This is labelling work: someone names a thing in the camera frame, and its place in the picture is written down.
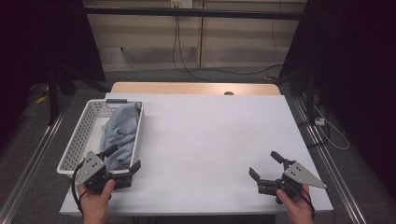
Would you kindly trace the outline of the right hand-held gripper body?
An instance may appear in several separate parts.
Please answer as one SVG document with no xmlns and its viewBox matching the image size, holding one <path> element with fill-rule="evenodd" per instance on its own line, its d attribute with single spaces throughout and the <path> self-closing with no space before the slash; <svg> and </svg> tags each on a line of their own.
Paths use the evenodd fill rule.
<svg viewBox="0 0 396 224">
<path fill-rule="evenodd" d="M 283 165 L 283 174 L 277 180 L 261 179 L 257 175 L 257 187 L 260 194 L 276 197 L 276 202 L 282 204 L 276 191 L 282 189 L 291 199 L 296 195 L 301 196 L 303 185 L 326 189 L 327 186 L 297 161 L 277 160 Z"/>
</svg>

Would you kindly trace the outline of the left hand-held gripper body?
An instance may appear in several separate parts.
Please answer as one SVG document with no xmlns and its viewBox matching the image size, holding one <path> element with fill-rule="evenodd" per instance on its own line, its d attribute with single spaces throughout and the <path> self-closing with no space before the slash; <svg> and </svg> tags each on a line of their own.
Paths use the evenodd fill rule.
<svg viewBox="0 0 396 224">
<path fill-rule="evenodd" d="M 132 186 L 133 174 L 129 170 L 130 163 L 115 170 L 107 170 L 105 155 L 89 151 L 77 172 L 77 186 L 85 185 L 89 190 L 102 192 L 109 179 L 115 181 L 115 189 L 125 189 Z"/>
</svg>

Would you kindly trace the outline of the light blue tank top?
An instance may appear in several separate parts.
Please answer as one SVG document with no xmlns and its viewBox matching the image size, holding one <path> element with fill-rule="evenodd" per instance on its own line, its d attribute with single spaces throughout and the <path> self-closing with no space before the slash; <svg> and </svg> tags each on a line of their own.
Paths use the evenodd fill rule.
<svg viewBox="0 0 396 224">
<path fill-rule="evenodd" d="M 125 169 L 129 166 L 139 115 L 136 104 L 121 105 L 102 126 L 100 148 L 102 151 L 117 146 L 118 149 L 106 159 L 108 170 Z"/>
</svg>

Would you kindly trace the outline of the white perforated plastic basket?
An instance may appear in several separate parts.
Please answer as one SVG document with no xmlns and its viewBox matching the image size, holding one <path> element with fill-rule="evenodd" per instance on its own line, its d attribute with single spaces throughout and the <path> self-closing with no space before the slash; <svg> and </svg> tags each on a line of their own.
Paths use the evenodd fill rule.
<svg viewBox="0 0 396 224">
<path fill-rule="evenodd" d="M 78 124 L 58 164 L 58 174 L 72 177 L 77 165 L 83 161 L 89 151 L 93 153 L 101 152 L 104 127 L 118 108 L 123 105 L 134 106 L 134 120 L 136 121 L 135 139 L 133 140 L 129 167 L 132 167 L 139 160 L 141 133 L 145 121 L 144 104 L 127 99 L 94 99 L 85 105 L 81 113 Z"/>
</svg>

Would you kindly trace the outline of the person's right hand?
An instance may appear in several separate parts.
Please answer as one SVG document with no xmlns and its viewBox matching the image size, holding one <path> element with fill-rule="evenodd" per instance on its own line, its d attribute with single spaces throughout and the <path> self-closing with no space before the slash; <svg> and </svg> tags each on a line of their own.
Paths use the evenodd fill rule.
<svg viewBox="0 0 396 224">
<path fill-rule="evenodd" d="M 311 207 L 301 197 L 291 199 L 282 189 L 278 189 L 276 195 L 288 209 L 288 219 L 313 220 Z"/>
</svg>

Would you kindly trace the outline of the person's left hand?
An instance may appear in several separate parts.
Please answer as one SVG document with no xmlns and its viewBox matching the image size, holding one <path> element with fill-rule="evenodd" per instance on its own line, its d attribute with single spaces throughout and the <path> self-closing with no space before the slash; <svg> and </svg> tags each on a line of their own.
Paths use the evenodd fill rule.
<svg viewBox="0 0 396 224">
<path fill-rule="evenodd" d="M 78 187 L 80 204 L 85 219 L 91 221 L 102 221 L 106 219 L 108 202 L 111 199 L 111 193 L 114 187 L 115 181 L 113 179 L 106 182 L 100 194 L 91 193 L 85 185 Z"/>
</svg>

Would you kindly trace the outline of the black metal stand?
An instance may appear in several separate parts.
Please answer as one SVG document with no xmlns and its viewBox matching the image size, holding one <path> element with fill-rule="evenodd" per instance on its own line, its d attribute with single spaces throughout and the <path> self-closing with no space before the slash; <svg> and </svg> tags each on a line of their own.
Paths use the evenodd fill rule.
<svg viewBox="0 0 396 224">
<path fill-rule="evenodd" d="M 101 85 L 91 78 L 84 77 L 82 74 L 65 66 L 54 67 L 48 71 L 49 84 L 49 125 L 55 123 L 55 120 L 60 117 L 58 89 L 61 89 L 64 95 L 73 95 L 77 89 L 73 80 L 79 80 L 88 86 L 96 89 L 99 92 L 110 92 L 110 88 Z"/>
<path fill-rule="evenodd" d="M 299 68 L 280 75 L 275 84 L 280 86 L 286 82 L 290 83 L 290 93 L 293 96 L 305 94 L 307 122 L 314 124 L 314 77 L 312 72 L 308 68 Z"/>
</svg>

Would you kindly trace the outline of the wooden table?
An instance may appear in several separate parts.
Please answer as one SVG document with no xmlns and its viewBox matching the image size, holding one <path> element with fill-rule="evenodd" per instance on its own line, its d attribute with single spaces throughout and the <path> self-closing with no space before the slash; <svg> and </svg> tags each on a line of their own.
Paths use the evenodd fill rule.
<svg viewBox="0 0 396 224">
<path fill-rule="evenodd" d="M 234 94 L 280 95 L 274 84 L 192 83 L 192 82 L 116 82 L 112 93 Z"/>
</svg>

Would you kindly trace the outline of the black curtain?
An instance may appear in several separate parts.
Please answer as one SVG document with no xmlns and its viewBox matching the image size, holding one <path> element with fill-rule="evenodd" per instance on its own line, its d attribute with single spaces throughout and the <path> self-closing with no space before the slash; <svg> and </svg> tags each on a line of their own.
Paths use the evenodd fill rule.
<svg viewBox="0 0 396 224">
<path fill-rule="evenodd" d="M 396 0 L 307 0 L 280 75 L 315 83 L 396 199 Z"/>
<path fill-rule="evenodd" d="M 50 75 L 65 91 L 106 79 L 82 0 L 0 0 L 0 141 Z"/>
</svg>

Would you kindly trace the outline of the black horizontal metal bar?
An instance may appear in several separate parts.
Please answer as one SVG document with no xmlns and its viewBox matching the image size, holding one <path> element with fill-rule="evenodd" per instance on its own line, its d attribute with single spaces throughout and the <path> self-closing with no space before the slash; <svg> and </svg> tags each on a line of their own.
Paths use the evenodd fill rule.
<svg viewBox="0 0 396 224">
<path fill-rule="evenodd" d="M 87 14 L 134 15 L 134 16 L 175 16 L 199 18 L 236 18 L 299 21 L 305 18 L 304 13 L 263 12 L 240 10 L 215 10 L 193 8 L 148 8 L 148 7 L 84 7 Z"/>
</svg>

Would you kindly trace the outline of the metal floor rail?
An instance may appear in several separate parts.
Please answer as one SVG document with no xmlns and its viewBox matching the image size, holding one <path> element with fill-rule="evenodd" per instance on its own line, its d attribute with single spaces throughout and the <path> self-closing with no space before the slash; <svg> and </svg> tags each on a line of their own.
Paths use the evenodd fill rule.
<svg viewBox="0 0 396 224">
<path fill-rule="evenodd" d="M 368 224 L 364 214 L 358 205 L 355 196 L 352 194 L 350 187 L 347 185 L 341 171 L 338 169 L 331 155 L 331 148 L 334 147 L 340 152 L 346 152 L 350 149 L 350 143 L 346 137 L 324 116 L 324 114 L 314 105 L 314 114 L 319 118 L 324 118 L 325 124 L 318 126 L 307 122 L 306 115 L 306 98 L 293 97 L 291 100 L 296 107 L 298 114 L 298 125 L 308 135 L 308 142 L 311 144 L 309 149 L 317 152 L 320 161 L 323 163 L 330 181 L 328 185 L 333 185 L 339 196 L 349 219 L 353 224 Z"/>
<path fill-rule="evenodd" d="M 34 178 L 39 164 L 42 162 L 44 155 L 49 149 L 53 137 L 56 135 L 60 125 L 63 122 L 64 114 L 65 112 L 62 111 L 47 127 L 38 146 L 35 148 L 33 156 L 25 165 L 16 186 L 7 197 L 3 207 L 0 209 L 0 224 L 10 224 L 12 219 L 14 218 L 22 199 Z"/>
</svg>

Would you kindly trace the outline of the white wall socket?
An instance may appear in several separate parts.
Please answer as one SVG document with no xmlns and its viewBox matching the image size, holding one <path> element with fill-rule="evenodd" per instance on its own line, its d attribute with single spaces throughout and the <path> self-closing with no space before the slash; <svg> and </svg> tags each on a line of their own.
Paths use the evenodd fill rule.
<svg viewBox="0 0 396 224">
<path fill-rule="evenodd" d="M 193 8 L 192 0 L 170 0 L 171 8 Z"/>
</svg>

